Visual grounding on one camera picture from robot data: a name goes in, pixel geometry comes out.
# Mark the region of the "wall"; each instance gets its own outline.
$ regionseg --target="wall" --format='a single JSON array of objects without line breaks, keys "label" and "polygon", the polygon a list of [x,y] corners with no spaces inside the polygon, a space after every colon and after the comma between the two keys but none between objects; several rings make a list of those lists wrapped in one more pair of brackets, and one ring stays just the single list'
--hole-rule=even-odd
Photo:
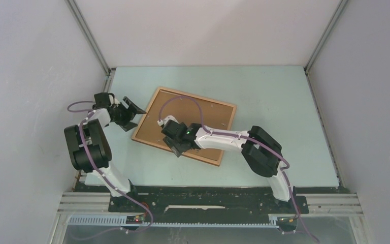
[{"label": "wall", "polygon": [[111,67],[305,65],[339,0],[82,0]]},{"label": "wall", "polygon": [[344,181],[390,243],[390,1],[350,1],[311,77]]},{"label": "wall", "polygon": [[104,74],[63,0],[0,1],[0,243],[45,243],[75,171],[66,105]]}]

